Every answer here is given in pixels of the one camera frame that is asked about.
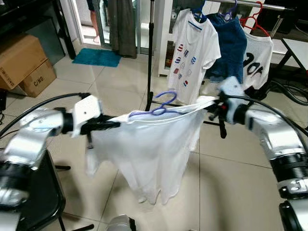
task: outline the purple hanger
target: purple hanger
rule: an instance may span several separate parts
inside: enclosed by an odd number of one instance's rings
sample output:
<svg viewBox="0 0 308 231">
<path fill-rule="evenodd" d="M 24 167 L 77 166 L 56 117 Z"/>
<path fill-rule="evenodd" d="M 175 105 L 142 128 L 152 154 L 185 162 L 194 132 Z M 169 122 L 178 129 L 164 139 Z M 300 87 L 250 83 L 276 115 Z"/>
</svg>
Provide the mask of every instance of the purple hanger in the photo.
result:
<svg viewBox="0 0 308 231">
<path fill-rule="evenodd" d="M 169 104 L 169 103 L 173 102 L 177 98 L 176 92 L 174 92 L 174 91 L 164 91 L 164 92 L 156 95 L 155 98 L 159 98 L 159 97 L 161 97 L 162 95 L 165 95 L 165 94 L 173 94 L 174 97 L 171 100 L 162 103 L 159 107 L 157 107 L 157 108 L 155 108 L 155 109 L 153 109 L 153 110 L 151 110 L 149 112 L 132 112 L 132 113 L 130 113 L 130 115 L 128 117 L 132 117 L 132 116 L 136 116 L 136 115 L 144 115 L 144 114 L 152 114 L 154 116 L 155 115 L 156 116 L 160 116 L 163 113 L 178 113 L 180 115 L 185 114 L 185 113 L 182 113 L 182 112 L 177 112 L 177 111 L 172 111 L 172 110 L 168 110 L 167 111 L 167 108 L 164 107 L 166 104 Z"/>
</svg>

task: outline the tile floor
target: tile floor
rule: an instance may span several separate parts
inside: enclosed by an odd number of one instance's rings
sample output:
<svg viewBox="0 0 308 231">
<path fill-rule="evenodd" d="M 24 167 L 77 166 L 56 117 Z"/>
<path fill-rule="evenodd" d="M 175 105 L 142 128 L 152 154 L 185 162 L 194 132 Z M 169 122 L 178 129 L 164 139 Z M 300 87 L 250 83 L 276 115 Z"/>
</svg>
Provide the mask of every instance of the tile floor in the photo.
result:
<svg viewBox="0 0 308 231">
<path fill-rule="evenodd" d="M 40 101 L 71 92 L 88 91 L 98 96 L 107 115 L 145 108 L 145 55 L 136 60 L 122 58 L 117 68 L 72 64 L 65 57 L 54 68 L 57 79 L 37 98 L 9 94 L 5 124 Z M 166 90 L 166 78 L 157 77 L 157 69 L 154 60 L 154 93 Z M 65 99 L 49 107 L 71 108 L 77 101 Z M 307 108 L 274 92 L 265 102 L 307 125 Z M 240 125 L 227 125 L 227 132 L 222 140 L 217 127 L 202 125 L 199 147 L 191 154 L 180 192 L 166 206 L 138 204 L 122 174 L 110 163 L 103 163 L 95 177 L 88 178 L 84 171 L 84 137 L 63 135 L 48 140 L 54 162 L 72 166 L 70 171 L 59 172 L 67 199 L 63 215 L 67 230 L 92 223 L 95 231 L 103 231 L 112 217 L 128 214 L 140 231 L 282 231 L 278 212 L 282 200 L 257 139 Z M 1 140 L 2 147 L 8 138 Z M 58 222 L 44 229 L 58 230 Z"/>
</svg>

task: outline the robotic arm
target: robotic arm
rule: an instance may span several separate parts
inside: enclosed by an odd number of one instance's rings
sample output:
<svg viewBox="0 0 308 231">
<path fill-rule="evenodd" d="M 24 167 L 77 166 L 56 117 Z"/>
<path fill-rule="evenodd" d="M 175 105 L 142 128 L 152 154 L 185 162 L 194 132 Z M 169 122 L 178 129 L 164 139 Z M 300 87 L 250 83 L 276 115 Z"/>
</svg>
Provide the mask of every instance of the robotic arm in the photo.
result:
<svg viewBox="0 0 308 231">
<path fill-rule="evenodd" d="M 221 86 L 221 92 L 244 95 L 232 77 Z M 216 104 L 206 110 L 228 123 L 245 125 L 259 138 L 276 176 L 279 193 L 286 199 L 280 204 L 285 230 L 308 231 L 308 158 L 297 133 L 280 116 L 263 106 L 249 107 L 243 100 L 231 98 L 223 99 L 223 103 L 223 106 Z M 110 118 L 102 115 L 100 103 L 94 96 L 79 101 L 72 113 L 58 108 L 36 110 L 24 117 L 22 128 L 0 155 L 0 211 L 16 214 L 27 200 L 28 181 L 39 167 L 48 137 L 69 132 L 72 137 L 88 134 L 90 138 L 93 130 L 120 126 L 108 121 Z"/>
</svg>

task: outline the blue mat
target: blue mat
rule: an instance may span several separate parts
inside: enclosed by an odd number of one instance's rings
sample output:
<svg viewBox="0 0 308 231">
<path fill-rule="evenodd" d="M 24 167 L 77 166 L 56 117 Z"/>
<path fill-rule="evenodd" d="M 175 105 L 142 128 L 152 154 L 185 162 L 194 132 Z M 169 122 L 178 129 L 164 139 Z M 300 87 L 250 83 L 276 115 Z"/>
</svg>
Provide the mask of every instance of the blue mat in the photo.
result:
<svg viewBox="0 0 308 231">
<path fill-rule="evenodd" d="M 74 64 L 117 67 L 121 56 L 113 51 L 83 48 L 73 61 Z"/>
</svg>

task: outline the bare foot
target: bare foot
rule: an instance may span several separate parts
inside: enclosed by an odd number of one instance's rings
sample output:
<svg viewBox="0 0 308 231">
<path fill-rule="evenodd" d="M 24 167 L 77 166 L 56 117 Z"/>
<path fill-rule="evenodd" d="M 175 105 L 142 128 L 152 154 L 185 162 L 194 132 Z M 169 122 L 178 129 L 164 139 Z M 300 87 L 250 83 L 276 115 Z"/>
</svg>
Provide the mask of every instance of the bare foot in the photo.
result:
<svg viewBox="0 0 308 231">
<path fill-rule="evenodd" d="M 100 36 L 98 35 L 98 36 L 96 36 L 94 39 L 93 39 L 93 42 L 95 42 L 95 43 L 100 43 L 101 41 L 100 41 Z"/>
</svg>

